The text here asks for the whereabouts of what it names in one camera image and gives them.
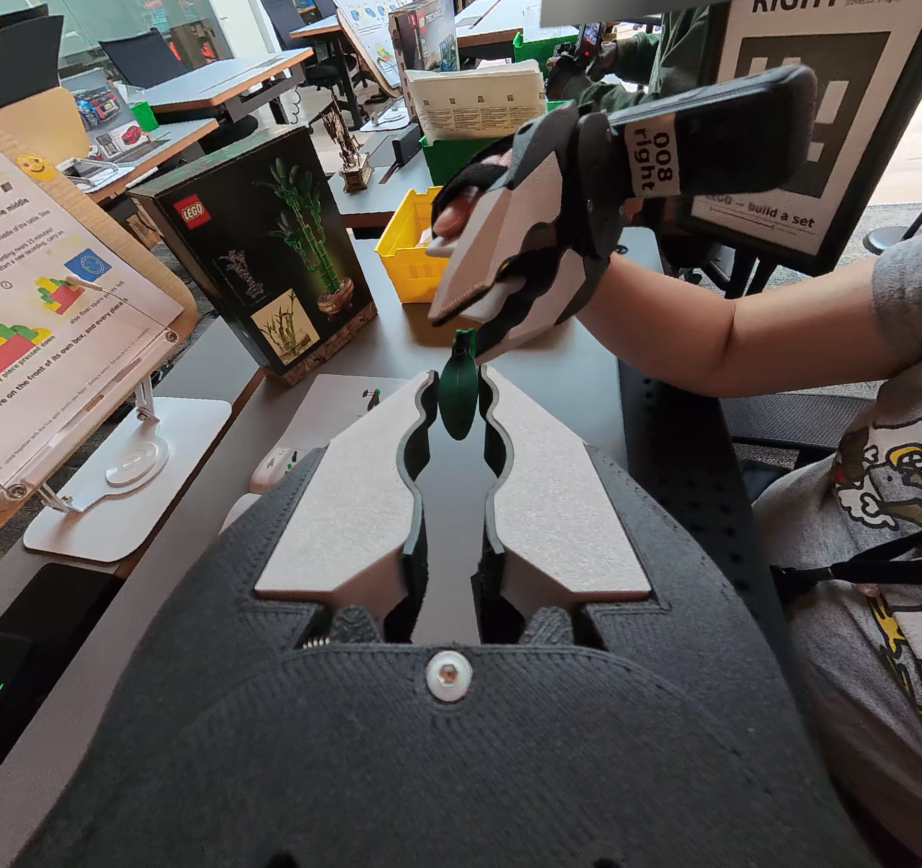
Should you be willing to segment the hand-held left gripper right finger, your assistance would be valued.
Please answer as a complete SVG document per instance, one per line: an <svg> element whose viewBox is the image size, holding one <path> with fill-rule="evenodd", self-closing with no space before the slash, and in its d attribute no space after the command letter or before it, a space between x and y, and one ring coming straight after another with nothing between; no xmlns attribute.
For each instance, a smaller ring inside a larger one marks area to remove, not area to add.
<svg viewBox="0 0 922 868"><path fill-rule="evenodd" d="M482 643L515 643L533 615L650 599L602 477L611 464L491 367L480 370L486 496L478 563Z"/></svg>

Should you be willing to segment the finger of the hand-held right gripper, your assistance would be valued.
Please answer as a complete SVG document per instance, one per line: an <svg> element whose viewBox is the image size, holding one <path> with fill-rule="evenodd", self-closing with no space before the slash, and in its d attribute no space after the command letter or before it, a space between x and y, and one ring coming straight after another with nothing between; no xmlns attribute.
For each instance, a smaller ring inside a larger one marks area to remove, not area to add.
<svg viewBox="0 0 922 868"><path fill-rule="evenodd" d="M529 252L513 265L513 279L498 281L493 291L517 279L523 283L502 299L498 313L477 331L479 366L535 341L579 313L606 271L605 257L584 257L570 248Z"/></svg>
<svg viewBox="0 0 922 868"><path fill-rule="evenodd" d="M482 192L458 237L446 241L432 236L429 254L450 256L429 310L433 326L455 318L482 326L498 313L502 299L523 283L517 279L515 284L493 291L498 281L513 279L514 261L546 248L560 252L572 249L558 236L564 183L561 176L559 193L551 180L538 179L534 186L515 190L489 188Z"/></svg>

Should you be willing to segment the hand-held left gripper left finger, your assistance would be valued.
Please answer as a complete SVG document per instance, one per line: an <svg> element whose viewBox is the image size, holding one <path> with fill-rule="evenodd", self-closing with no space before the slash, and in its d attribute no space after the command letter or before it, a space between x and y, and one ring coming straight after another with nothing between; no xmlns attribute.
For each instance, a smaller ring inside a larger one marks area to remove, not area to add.
<svg viewBox="0 0 922 868"><path fill-rule="evenodd" d="M428 585L417 479L430 459L439 375L423 371L306 460L291 515L255 583L262 599L363 608L409 643Z"/></svg>

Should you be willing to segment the dark green lego leaf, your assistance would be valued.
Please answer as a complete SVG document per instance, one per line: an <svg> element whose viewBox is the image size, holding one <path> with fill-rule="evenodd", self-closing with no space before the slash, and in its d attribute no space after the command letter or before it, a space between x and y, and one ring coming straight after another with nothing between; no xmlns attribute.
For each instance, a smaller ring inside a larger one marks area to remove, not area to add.
<svg viewBox="0 0 922 868"><path fill-rule="evenodd" d="M456 441L467 438L479 398L478 332L455 333L451 354L440 376L439 414L447 434Z"/></svg>

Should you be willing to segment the person's right forearm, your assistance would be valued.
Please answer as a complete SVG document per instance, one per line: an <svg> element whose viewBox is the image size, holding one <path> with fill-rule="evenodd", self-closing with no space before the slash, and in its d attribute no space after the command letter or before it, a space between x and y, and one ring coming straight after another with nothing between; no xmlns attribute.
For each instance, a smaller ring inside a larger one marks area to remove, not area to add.
<svg viewBox="0 0 922 868"><path fill-rule="evenodd" d="M872 306L870 262L726 299L615 257L579 322L648 378L717 399L884 380L902 361Z"/></svg>

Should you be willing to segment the dark lego vehicle box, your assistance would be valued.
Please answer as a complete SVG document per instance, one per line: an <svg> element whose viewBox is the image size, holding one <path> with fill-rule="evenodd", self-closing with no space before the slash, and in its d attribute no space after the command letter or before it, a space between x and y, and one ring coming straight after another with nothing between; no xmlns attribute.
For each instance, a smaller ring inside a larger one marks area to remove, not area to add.
<svg viewBox="0 0 922 868"><path fill-rule="evenodd" d="M458 70L455 0L415 0L392 9L388 13L388 31L402 94L414 117L416 107L409 91L408 71Z"/></svg>

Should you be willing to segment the black lego set box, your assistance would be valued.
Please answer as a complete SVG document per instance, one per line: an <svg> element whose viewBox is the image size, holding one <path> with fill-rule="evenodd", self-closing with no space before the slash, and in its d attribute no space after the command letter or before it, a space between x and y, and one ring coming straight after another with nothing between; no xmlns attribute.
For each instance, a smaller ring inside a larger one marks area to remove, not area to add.
<svg viewBox="0 0 922 868"><path fill-rule="evenodd" d="M258 365L294 386L378 311L304 125L273 125L129 191Z"/></svg>

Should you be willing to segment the person's right hand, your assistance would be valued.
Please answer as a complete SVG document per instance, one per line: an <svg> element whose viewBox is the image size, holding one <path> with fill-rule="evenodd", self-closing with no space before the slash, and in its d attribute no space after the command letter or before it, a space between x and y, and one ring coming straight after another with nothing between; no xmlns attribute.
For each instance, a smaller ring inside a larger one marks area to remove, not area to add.
<svg viewBox="0 0 922 868"><path fill-rule="evenodd" d="M482 192L469 187L448 202L432 224L432 236L450 241L458 237L467 226Z"/></svg>

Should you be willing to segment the green plastic bin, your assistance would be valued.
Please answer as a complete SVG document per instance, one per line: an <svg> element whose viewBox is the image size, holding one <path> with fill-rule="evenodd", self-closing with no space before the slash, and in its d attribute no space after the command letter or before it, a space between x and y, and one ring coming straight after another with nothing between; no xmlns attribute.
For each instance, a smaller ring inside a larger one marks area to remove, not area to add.
<svg viewBox="0 0 922 868"><path fill-rule="evenodd" d="M474 139L440 141L427 147L448 146L440 156L436 168L430 167L433 185L445 186L472 163L483 161L491 155L501 156L507 150L512 152L509 172L495 178L487 176L488 188L515 190L534 186L535 179L551 180L560 192L562 172L565 164L561 159L567 155L567 145L580 118L579 105L575 101L561 101L556 111L549 111L536 119L521 125L512 135L495 139Z"/></svg>

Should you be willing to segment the yellow plastic bin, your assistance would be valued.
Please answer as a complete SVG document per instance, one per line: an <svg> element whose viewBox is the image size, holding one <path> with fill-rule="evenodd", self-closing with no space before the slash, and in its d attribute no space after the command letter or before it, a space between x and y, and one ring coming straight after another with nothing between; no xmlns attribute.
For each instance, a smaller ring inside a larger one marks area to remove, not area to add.
<svg viewBox="0 0 922 868"><path fill-rule="evenodd" d="M450 256L429 254L429 242L422 241L431 227L432 202L442 187L426 192L409 190L378 240L375 251L404 305L429 305Z"/></svg>

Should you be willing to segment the open instruction booklet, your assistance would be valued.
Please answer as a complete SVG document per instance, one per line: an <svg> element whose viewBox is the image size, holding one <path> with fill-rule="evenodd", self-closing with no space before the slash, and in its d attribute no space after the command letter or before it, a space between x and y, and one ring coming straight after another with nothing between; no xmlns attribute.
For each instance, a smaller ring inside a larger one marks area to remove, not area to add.
<svg viewBox="0 0 922 868"><path fill-rule="evenodd" d="M229 524L253 505L309 452L327 447L330 440L407 383L405 378L329 374L316 378L279 440L258 463L247 494L233 505L225 522Z"/></svg>

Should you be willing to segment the black framed marker sign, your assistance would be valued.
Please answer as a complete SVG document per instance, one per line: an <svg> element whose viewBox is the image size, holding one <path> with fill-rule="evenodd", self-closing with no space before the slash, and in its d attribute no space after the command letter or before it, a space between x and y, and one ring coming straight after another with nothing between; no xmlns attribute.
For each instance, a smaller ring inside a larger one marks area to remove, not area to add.
<svg viewBox="0 0 922 868"><path fill-rule="evenodd" d="M702 79L801 63L817 80L806 161L760 195L698 196L683 226L815 276L837 264L920 100L921 0L734 0L710 10Z"/></svg>

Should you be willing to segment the stack of paper booklets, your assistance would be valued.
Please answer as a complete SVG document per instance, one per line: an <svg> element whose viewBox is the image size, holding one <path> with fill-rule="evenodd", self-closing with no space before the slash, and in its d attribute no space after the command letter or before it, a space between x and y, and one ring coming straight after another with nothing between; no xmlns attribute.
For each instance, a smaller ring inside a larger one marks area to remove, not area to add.
<svg viewBox="0 0 922 868"><path fill-rule="evenodd" d="M407 76L430 145L509 136L547 112L545 80L535 59L463 71L411 70Z"/></svg>

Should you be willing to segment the black perforated pad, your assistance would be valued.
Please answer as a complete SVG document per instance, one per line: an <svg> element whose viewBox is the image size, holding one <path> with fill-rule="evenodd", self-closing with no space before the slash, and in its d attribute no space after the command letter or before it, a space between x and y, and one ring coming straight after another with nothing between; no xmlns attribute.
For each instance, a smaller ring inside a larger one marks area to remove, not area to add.
<svg viewBox="0 0 922 868"><path fill-rule="evenodd" d="M788 625L719 401L618 363L628 471L686 529L747 605L786 678Z"/></svg>

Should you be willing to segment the small wooden model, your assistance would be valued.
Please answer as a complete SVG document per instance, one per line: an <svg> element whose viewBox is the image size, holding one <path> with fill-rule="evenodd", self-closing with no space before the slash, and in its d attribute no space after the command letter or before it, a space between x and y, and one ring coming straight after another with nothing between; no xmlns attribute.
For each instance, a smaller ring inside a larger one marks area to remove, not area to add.
<svg viewBox="0 0 922 868"><path fill-rule="evenodd" d="M355 137L350 133L335 98L320 114L320 119L328 136L337 146L342 163L340 176L344 190L348 194L362 192L369 187L374 174L370 163L370 154L363 151Z"/></svg>

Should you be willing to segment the white metal stand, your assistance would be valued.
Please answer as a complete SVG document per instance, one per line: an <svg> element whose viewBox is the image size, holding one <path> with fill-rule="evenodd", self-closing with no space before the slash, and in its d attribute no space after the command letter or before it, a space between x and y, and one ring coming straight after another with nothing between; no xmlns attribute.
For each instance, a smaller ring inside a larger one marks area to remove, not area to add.
<svg viewBox="0 0 922 868"><path fill-rule="evenodd" d="M226 401L162 398L146 379L126 417L62 493L40 488L29 551L98 563L123 561L157 527L231 417Z"/></svg>

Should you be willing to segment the grey printed t-shirt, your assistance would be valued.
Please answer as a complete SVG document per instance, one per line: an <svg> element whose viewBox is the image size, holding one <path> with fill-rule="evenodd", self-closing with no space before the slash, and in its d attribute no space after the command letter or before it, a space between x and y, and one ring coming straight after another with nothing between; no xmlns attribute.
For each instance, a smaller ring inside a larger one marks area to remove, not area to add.
<svg viewBox="0 0 922 868"><path fill-rule="evenodd" d="M877 261L872 304L904 370L836 453L772 484L754 506L770 563L810 570L920 534L920 239ZM830 772L920 857L920 585L815 585L788 606L808 712Z"/></svg>

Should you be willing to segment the tilted instruction board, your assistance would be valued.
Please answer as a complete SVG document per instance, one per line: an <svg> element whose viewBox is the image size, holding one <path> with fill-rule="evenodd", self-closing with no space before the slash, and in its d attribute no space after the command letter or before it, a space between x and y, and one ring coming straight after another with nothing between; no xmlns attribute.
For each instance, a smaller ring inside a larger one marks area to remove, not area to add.
<svg viewBox="0 0 922 868"><path fill-rule="evenodd" d="M395 0L333 0L340 26L376 83L389 97L401 91L398 63L388 27Z"/></svg>

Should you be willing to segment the black flat device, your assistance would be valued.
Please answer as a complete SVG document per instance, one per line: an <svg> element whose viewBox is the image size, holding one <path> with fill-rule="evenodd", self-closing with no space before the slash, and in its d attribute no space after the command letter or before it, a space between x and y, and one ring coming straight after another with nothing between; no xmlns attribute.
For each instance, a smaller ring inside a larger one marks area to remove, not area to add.
<svg viewBox="0 0 922 868"><path fill-rule="evenodd" d="M1 759L123 585L116 575L48 563L1 617Z"/></svg>

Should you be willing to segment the black office chair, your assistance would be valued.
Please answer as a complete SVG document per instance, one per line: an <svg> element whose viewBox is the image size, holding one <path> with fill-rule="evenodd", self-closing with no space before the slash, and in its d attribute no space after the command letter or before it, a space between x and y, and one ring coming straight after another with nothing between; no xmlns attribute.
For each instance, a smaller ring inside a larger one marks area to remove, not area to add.
<svg viewBox="0 0 922 868"><path fill-rule="evenodd" d="M272 24L280 46L287 50L303 50L311 47L305 39L291 36L291 32L300 29L303 21L293 0L260 0L263 9ZM326 57L312 58L302 63L303 77L298 84L300 88L334 90L340 86L340 72L337 65Z"/></svg>
<svg viewBox="0 0 922 868"><path fill-rule="evenodd" d="M2 16L1 108L60 86L61 15L38 8Z"/></svg>
<svg viewBox="0 0 922 868"><path fill-rule="evenodd" d="M142 90L191 71L156 29L119 40L100 40L99 47L109 57L121 79L129 86Z"/></svg>

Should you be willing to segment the grey desk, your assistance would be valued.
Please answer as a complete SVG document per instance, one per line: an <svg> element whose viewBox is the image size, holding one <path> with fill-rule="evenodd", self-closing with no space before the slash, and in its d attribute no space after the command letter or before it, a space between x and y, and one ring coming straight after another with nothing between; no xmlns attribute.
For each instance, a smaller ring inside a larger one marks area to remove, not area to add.
<svg viewBox="0 0 922 868"><path fill-rule="evenodd" d="M257 58L219 60L145 89L145 101L160 124L215 117L239 122L268 106L274 120L287 124L280 97L304 80L310 47Z"/></svg>

